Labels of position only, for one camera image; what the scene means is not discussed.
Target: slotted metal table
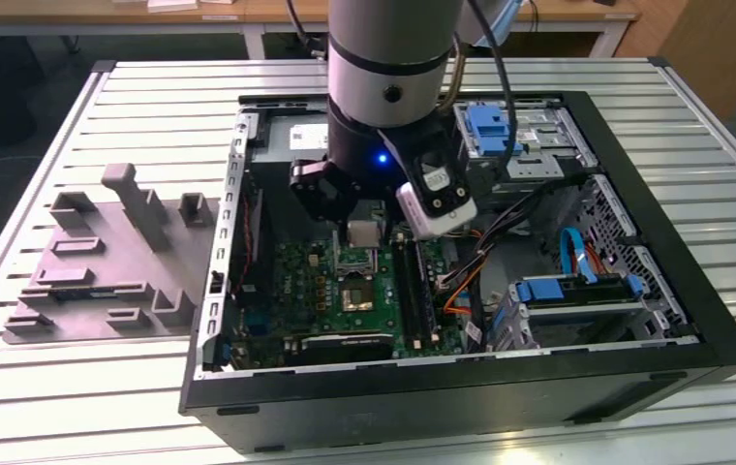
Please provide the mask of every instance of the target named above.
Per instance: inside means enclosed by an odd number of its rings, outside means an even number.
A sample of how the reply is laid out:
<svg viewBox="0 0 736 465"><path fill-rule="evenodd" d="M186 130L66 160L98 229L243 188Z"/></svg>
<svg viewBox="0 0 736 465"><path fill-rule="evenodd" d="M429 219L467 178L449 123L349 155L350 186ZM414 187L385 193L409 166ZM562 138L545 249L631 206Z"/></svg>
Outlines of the slotted metal table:
<svg viewBox="0 0 736 465"><path fill-rule="evenodd" d="M521 59L515 90L587 90L736 317L736 140L670 68L645 59ZM497 90L473 60L466 90ZM243 457L180 417L187 338L10 346L3 324L64 190L115 200L103 167L131 162L163 199L216 196L240 94L326 89L313 61L98 66L0 236L0 462L710 463L736 460L736 377L614 424Z"/></svg>

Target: ram slot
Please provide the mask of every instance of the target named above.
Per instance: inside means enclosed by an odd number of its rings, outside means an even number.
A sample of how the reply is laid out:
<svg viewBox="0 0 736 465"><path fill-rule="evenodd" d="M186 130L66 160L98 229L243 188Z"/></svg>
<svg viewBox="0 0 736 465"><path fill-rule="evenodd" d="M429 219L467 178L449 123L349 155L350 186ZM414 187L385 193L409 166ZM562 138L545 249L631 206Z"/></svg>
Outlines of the ram slot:
<svg viewBox="0 0 736 465"><path fill-rule="evenodd" d="M413 287L417 290L419 314L421 314L421 327L426 331L425 336L429 341L437 342L437 316L434 315L434 295L431 294L430 285L430 273L427 270L427 261L423 254L423 248L421 242L409 243L409 257L411 258L410 264L417 267L417 271L421 279L413 282Z"/></svg>
<svg viewBox="0 0 736 465"><path fill-rule="evenodd" d="M394 255L394 276L397 280L397 294L399 296L399 312L403 318L403 333L406 336L406 346L411 349L423 349L423 328L419 315L418 298L415 292L415 283L421 276L417 267L409 266L407 243L405 241L394 242L391 247Z"/></svg>

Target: floor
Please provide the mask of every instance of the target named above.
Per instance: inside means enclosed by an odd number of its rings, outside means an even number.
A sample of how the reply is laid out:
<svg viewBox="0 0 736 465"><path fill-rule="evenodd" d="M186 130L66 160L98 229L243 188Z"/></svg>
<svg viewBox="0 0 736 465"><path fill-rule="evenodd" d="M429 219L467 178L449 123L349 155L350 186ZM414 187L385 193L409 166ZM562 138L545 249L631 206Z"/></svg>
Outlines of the floor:
<svg viewBox="0 0 736 465"><path fill-rule="evenodd" d="M63 118L82 89L92 64L100 59L136 60L211 60L246 59L244 42L239 35L135 37L82 37L82 52L68 55L55 37L34 37L30 43L44 68L46 81L31 88L26 98L38 120L36 134L24 143L0 148L0 232L16 207L38 160L50 148ZM266 48L274 58L303 57L291 35L267 35ZM736 115L726 122L736 137Z"/></svg>

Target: white label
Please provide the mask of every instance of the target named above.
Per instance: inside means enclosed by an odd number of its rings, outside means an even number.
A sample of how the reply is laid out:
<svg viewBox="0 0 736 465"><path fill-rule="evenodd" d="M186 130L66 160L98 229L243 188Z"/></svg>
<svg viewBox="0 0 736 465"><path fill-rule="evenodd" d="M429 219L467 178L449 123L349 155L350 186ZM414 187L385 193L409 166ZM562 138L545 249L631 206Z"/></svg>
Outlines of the white label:
<svg viewBox="0 0 736 465"><path fill-rule="evenodd" d="M427 172L423 175L423 179L426 180L426 185L430 186L430 189L434 191L439 191L451 184L449 171L443 167L438 168L433 172Z"/></svg>
<svg viewBox="0 0 736 465"><path fill-rule="evenodd" d="M238 21L238 15L204 15L202 17L204 21Z"/></svg>
<svg viewBox="0 0 736 465"><path fill-rule="evenodd" d="M291 150L329 148L329 125L298 124L291 128Z"/></svg>
<svg viewBox="0 0 736 465"><path fill-rule="evenodd" d="M474 342L478 344L481 343L481 338L483 337L483 331L481 331L481 328L477 327L477 325L471 322L471 320L467 322L467 335L471 339L474 339Z"/></svg>
<svg viewBox="0 0 736 465"><path fill-rule="evenodd" d="M518 131L518 140L521 141L538 141L538 135L535 134L535 131Z"/></svg>

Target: screw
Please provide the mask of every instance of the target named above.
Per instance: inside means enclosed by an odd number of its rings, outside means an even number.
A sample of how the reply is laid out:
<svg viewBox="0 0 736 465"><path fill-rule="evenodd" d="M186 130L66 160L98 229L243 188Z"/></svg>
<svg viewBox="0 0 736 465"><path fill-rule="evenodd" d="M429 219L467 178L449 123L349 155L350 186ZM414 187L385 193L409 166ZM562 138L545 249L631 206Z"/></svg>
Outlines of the screw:
<svg viewBox="0 0 736 465"><path fill-rule="evenodd" d="M386 100L393 104L399 102L399 99L403 98L403 89L401 89L397 85L390 85L383 90L383 97L386 97Z"/></svg>

